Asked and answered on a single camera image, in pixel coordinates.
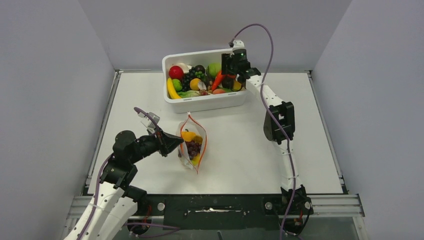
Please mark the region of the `dark toy eggplant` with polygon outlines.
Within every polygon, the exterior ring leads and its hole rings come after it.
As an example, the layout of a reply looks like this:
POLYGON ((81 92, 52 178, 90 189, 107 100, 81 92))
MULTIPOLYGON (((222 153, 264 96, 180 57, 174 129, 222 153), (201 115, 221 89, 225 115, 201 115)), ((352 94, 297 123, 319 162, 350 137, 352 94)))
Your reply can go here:
POLYGON ((234 79, 229 76, 225 76, 221 81, 221 86, 225 89, 232 89, 234 87, 234 79))

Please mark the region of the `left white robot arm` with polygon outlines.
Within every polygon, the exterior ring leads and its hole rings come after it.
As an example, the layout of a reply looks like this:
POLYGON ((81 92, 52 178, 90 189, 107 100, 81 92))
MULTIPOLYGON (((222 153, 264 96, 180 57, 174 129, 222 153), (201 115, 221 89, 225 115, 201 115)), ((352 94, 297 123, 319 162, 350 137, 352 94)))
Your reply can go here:
POLYGON ((112 154, 99 169, 94 195, 66 239, 113 239, 147 195, 131 184, 138 172, 136 163, 154 153, 167 157, 183 142, 182 137, 162 130, 141 137, 130 130, 119 132, 112 154))

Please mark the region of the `clear orange-zip bag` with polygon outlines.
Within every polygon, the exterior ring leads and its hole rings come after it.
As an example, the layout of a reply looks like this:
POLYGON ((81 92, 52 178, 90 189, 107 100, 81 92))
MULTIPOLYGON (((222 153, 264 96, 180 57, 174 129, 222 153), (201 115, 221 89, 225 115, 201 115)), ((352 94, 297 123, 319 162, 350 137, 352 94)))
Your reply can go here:
POLYGON ((187 112, 187 118, 179 123, 176 135, 183 139, 183 143, 178 147, 181 164, 198 174, 207 149, 206 129, 187 112))

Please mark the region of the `white plastic food bin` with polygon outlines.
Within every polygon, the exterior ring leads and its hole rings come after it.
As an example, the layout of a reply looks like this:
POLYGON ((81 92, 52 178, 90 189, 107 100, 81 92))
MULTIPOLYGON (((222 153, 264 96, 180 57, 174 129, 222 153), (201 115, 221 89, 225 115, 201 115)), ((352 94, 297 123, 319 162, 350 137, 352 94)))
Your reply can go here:
POLYGON ((249 93, 246 90, 178 99, 172 99, 168 93, 167 79, 169 78, 169 69, 173 65, 184 63, 190 66, 205 66, 211 63, 220 63, 221 54, 231 52, 231 48, 204 50, 179 54, 170 54, 162 59, 162 72, 164 75, 163 99, 171 106, 171 109, 174 113, 179 114, 186 112, 215 110, 229 107, 237 107, 244 104, 249 93))

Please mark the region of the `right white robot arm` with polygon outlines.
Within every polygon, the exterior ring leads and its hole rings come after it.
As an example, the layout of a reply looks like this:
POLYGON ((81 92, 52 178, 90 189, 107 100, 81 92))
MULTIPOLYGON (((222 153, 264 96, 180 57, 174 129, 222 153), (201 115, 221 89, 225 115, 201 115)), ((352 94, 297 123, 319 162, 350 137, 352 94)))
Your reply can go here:
POLYGON ((281 207, 286 215, 311 215, 312 201, 307 196, 297 170, 291 141, 296 130, 295 108, 292 102, 285 102, 265 84, 265 73, 251 67, 245 49, 235 49, 221 55, 223 75, 235 76, 246 90, 254 94, 265 107, 263 132, 266 139, 274 144, 280 159, 281 207))

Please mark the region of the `black toy grapes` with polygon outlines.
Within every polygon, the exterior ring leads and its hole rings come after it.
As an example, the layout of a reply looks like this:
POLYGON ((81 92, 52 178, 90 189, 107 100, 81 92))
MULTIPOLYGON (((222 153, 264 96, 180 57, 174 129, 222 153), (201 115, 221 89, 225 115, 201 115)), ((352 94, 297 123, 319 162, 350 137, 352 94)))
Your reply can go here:
POLYGON ((191 82, 194 79, 199 79, 201 82, 206 81, 206 69, 203 65, 196 65, 191 67, 188 70, 188 73, 185 73, 182 78, 182 92, 187 92, 193 90, 191 87, 191 82))

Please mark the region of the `single yellow toy banana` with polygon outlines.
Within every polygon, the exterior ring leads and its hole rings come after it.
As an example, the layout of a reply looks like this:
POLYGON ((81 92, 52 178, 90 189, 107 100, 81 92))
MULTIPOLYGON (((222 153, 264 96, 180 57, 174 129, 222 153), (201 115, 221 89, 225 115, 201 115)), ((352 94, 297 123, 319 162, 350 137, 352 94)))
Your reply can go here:
POLYGON ((177 91, 176 91, 176 89, 174 87, 174 84, 173 84, 173 81, 172 81, 171 78, 168 78, 167 79, 167 81, 166 81, 166 87, 167 87, 167 92, 169 94, 169 97, 171 99, 173 99, 173 100, 175 100, 175 99, 181 99, 181 97, 178 95, 178 93, 177 93, 177 91))

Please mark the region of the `white toy mushroom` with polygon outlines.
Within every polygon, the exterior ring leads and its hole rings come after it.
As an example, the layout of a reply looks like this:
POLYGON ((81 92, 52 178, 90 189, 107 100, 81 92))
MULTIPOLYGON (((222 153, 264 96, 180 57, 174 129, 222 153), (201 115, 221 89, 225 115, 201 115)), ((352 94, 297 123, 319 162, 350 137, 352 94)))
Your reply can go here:
POLYGON ((208 90, 206 84, 202 81, 198 82, 197 87, 199 88, 200 91, 207 91, 208 90))

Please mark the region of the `yellow toy bell pepper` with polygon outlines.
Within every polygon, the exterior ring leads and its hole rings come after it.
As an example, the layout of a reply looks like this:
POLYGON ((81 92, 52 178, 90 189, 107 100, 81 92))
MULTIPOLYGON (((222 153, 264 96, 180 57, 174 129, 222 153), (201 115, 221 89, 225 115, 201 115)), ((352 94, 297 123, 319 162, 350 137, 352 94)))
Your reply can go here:
POLYGON ((185 142, 191 142, 194 140, 194 138, 197 136, 197 134, 195 132, 192 131, 188 131, 188 130, 183 130, 180 133, 181 137, 183 138, 183 140, 185 142))

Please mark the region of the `yellow toy banana bunch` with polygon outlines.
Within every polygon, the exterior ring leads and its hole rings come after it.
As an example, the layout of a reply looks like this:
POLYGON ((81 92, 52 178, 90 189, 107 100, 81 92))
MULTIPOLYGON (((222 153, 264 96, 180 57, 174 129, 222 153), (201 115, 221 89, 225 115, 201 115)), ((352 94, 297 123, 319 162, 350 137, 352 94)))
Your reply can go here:
POLYGON ((192 139, 192 160, 194 166, 197 166, 200 162, 200 156, 201 156, 201 148, 203 144, 203 138, 200 135, 195 135, 192 139))

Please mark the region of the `yellow toy fruit slice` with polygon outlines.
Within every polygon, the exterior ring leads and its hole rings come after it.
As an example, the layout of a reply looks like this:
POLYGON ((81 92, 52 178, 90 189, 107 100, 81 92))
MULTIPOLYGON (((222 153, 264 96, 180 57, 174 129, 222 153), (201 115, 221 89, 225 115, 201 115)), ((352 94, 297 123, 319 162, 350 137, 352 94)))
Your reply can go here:
POLYGON ((242 84, 240 82, 238 82, 237 80, 233 81, 233 86, 232 86, 232 91, 233 92, 239 92, 241 91, 243 88, 242 84))

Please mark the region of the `white toy garlic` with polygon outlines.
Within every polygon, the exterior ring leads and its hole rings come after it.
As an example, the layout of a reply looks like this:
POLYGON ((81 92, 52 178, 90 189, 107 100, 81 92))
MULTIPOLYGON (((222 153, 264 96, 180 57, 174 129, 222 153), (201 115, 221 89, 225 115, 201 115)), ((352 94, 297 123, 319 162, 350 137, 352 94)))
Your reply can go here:
POLYGON ((176 63, 176 66, 180 67, 184 73, 188 73, 191 67, 185 63, 176 63))

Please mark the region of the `dark purple toy grapes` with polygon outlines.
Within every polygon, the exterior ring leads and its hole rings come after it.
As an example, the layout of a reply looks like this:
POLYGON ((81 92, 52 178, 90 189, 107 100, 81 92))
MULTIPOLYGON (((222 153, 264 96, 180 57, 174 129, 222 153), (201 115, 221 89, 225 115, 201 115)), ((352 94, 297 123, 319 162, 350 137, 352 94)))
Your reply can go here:
POLYGON ((185 142, 187 147, 188 156, 191 161, 194 160, 195 157, 200 155, 202 144, 197 141, 185 142))

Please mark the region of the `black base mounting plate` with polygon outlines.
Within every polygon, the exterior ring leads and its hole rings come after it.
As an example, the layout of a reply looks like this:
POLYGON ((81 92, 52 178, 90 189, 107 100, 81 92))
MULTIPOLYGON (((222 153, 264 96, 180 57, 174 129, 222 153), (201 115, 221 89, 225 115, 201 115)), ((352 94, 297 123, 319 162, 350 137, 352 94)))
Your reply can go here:
POLYGON ((151 228, 175 230, 263 229, 299 235, 314 214, 304 187, 275 194, 152 194, 137 204, 125 226, 147 237, 151 228))

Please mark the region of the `toy carrot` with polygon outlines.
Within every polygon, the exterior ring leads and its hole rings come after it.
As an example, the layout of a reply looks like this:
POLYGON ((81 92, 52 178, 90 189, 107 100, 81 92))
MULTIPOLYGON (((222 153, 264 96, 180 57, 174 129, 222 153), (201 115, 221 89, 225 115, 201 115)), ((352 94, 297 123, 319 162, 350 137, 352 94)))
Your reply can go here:
POLYGON ((215 91, 219 87, 219 85, 222 83, 222 81, 225 77, 226 77, 226 75, 223 74, 222 71, 220 70, 215 76, 215 80, 211 85, 211 90, 215 91))

